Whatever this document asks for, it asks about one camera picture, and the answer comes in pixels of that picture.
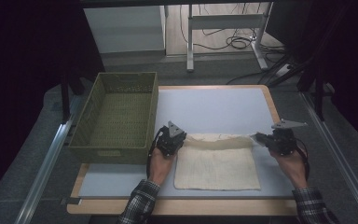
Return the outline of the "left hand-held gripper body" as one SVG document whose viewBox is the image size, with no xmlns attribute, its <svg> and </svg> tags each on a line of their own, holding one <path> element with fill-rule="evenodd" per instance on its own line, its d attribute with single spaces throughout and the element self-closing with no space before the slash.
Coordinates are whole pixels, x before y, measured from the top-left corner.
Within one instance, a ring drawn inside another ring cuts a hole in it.
<svg viewBox="0 0 358 224">
<path fill-rule="evenodd" d="M 175 155 L 180 149 L 180 136 L 185 133 L 181 128 L 169 121 L 167 126 L 163 126 L 158 130 L 157 148 L 165 157 Z"/>
</svg>

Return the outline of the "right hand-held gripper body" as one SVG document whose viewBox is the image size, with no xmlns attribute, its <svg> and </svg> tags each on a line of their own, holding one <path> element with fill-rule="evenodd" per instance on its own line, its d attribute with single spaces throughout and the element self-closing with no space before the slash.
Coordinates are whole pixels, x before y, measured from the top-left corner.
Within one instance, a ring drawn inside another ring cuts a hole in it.
<svg viewBox="0 0 358 224">
<path fill-rule="evenodd" d="M 297 149 L 293 128 L 303 126 L 307 126 L 307 123 L 287 119 L 281 119 L 273 124 L 271 126 L 273 129 L 272 142 L 269 144 L 269 149 L 282 156 L 292 154 Z"/>
</svg>

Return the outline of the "cream knitted cloth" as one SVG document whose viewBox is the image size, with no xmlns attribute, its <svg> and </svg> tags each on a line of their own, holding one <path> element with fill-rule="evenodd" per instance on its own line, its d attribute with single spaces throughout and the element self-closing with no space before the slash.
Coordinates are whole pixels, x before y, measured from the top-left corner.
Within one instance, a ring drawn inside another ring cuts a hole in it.
<svg viewBox="0 0 358 224">
<path fill-rule="evenodd" d="M 247 135 L 195 133 L 178 151 L 177 189 L 261 190 L 253 141 Z"/>
</svg>

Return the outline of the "person's left hand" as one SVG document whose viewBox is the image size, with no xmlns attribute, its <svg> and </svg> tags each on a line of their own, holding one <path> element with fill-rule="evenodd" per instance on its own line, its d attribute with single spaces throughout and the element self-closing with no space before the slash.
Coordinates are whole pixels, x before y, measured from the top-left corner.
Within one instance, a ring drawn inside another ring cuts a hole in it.
<svg viewBox="0 0 358 224">
<path fill-rule="evenodd" d="M 151 155 L 148 179 L 161 186 L 172 169 L 175 156 L 165 157 L 158 148 L 154 148 Z"/>
</svg>

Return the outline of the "person's right hand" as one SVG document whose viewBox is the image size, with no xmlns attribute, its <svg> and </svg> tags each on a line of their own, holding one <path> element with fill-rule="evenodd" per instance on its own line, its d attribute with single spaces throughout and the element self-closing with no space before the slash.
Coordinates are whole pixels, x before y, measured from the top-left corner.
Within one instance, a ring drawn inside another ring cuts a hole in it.
<svg viewBox="0 0 358 224">
<path fill-rule="evenodd" d="M 274 151 L 270 151 L 269 154 L 277 161 L 295 189 L 303 189 L 308 186 L 305 165 L 301 156 L 296 151 L 286 156 L 282 156 Z"/>
</svg>

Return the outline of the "white table mat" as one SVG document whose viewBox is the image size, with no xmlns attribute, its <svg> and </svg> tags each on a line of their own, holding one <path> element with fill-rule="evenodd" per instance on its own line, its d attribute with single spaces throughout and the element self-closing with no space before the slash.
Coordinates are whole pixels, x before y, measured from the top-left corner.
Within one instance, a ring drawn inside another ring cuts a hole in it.
<svg viewBox="0 0 358 224">
<path fill-rule="evenodd" d="M 270 133 L 271 125 L 277 121 L 272 117 L 270 106 L 260 87 L 161 90 L 155 128 L 159 129 L 171 120 L 188 134 Z M 290 198 L 292 185 L 269 151 L 255 144 L 253 158 L 260 189 L 179 189 L 174 184 L 175 171 L 171 171 L 159 196 L 167 199 Z M 143 165 L 92 164 L 81 184 L 79 196 L 86 199 L 127 198 L 143 178 Z"/>
</svg>

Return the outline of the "green plastic basket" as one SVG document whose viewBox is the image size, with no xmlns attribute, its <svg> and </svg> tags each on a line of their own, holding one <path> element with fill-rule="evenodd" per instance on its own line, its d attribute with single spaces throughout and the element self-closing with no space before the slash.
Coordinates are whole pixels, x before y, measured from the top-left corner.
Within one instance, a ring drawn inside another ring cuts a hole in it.
<svg viewBox="0 0 358 224">
<path fill-rule="evenodd" d="M 68 149 L 83 163 L 145 164 L 157 107 L 155 72 L 101 73 Z"/>
</svg>

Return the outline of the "black metal stand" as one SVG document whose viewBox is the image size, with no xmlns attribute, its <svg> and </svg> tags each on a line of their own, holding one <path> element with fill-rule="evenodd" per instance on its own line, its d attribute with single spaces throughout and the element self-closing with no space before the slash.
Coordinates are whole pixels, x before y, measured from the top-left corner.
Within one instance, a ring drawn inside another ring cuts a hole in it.
<svg viewBox="0 0 358 224">
<path fill-rule="evenodd" d="M 72 90 L 74 95 L 81 95 L 84 93 L 85 87 L 78 75 L 64 73 L 61 77 L 63 123 L 70 118 L 69 90 Z"/>
<path fill-rule="evenodd" d="M 299 91 L 308 91 L 314 85 L 314 111 L 321 121 L 324 121 L 323 98 L 324 79 L 320 66 L 315 59 L 309 59 L 303 63 L 303 72 L 296 87 Z"/>
</svg>

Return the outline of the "white power strip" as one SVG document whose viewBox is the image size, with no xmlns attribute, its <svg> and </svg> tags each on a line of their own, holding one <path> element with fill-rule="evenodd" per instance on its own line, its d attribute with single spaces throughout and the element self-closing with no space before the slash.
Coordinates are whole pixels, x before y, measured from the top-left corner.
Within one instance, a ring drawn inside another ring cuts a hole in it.
<svg viewBox="0 0 358 224">
<path fill-rule="evenodd" d="M 276 77 L 281 77 L 283 75 L 285 75 L 286 73 L 288 73 L 290 70 L 292 70 L 294 67 L 291 64 L 285 64 L 283 65 L 276 73 L 275 76 Z"/>
</svg>

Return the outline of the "white cabinet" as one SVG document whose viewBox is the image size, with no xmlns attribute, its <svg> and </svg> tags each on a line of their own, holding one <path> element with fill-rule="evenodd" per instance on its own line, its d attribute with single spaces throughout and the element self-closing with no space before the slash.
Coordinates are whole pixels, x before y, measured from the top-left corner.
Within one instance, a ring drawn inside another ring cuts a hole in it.
<svg viewBox="0 0 358 224">
<path fill-rule="evenodd" d="M 85 8 L 100 53 L 165 50 L 163 6 Z"/>
</svg>

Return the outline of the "aluminium rail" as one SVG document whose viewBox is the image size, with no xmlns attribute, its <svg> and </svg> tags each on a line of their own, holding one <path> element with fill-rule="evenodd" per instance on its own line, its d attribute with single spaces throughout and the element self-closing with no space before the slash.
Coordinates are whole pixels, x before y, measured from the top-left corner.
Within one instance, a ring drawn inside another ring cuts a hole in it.
<svg viewBox="0 0 358 224">
<path fill-rule="evenodd" d="M 304 101 L 313 123 L 315 124 L 317 130 L 320 132 L 322 139 L 324 140 L 328 150 L 332 154 L 332 157 L 337 164 L 338 170 L 343 175 L 349 189 L 351 190 L 352 195 L 354 196 L 355 201 L 358 203 L 358 178 L 356 174 L 350 167 L 348 161 L 344 157 L 344 154 L 341 152 L 337 141 L 331 134 L 325 122 L 318 117 L 317 113 L 313 109 L 314 102 L 312 102 L 309 96 L 302 92 L 299 94 L 299 96 Z"/>
<path fill-rule="evenodd" d="M 71 120 L 59 126 L 14 224 L 30 224 L 71 127 Z"/>
</svg>

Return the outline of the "black table edge bracket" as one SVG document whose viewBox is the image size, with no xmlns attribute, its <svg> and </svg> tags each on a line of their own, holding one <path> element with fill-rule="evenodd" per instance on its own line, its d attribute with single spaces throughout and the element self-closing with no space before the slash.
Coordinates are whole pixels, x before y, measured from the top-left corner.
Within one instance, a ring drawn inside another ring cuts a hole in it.
<svg viewBox="0 0 358 224">
<path fill-rule="evenodd" d="M 80 203 L 81 203 L 81 198 L 69 197 L 69 198 L 61 198 L 60 200 L 61 205 L 67 205 L 67 204 L 78 205 Z"/>
</svg>

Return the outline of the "white metal desk frame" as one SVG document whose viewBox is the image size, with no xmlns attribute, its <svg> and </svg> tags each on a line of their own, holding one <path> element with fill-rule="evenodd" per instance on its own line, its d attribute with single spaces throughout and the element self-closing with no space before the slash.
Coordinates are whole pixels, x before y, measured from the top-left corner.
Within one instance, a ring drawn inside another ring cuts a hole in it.
<svg viewBox="0 0 358 224">
<path fill-rule="evenodd" d="M 267 70 L 268 66 L 260 49 L 261 40 L 265 32 L 272 3 L 267 4 L 263 13 L 242 14 L 242 15 L 212 15 L 212 16 L 193 16 L 192 6 L 189 5 L 188 25 L 187 25 L 187 52 L 186 52 L 186 70 L 194 71 L 194 52 L 193 52 L 193 31 L 202 29 L 236 29 L 255 28 L 256 36 L 251 42 L 252 50 L 258 61 L 261 70 Z"/>
</svg>

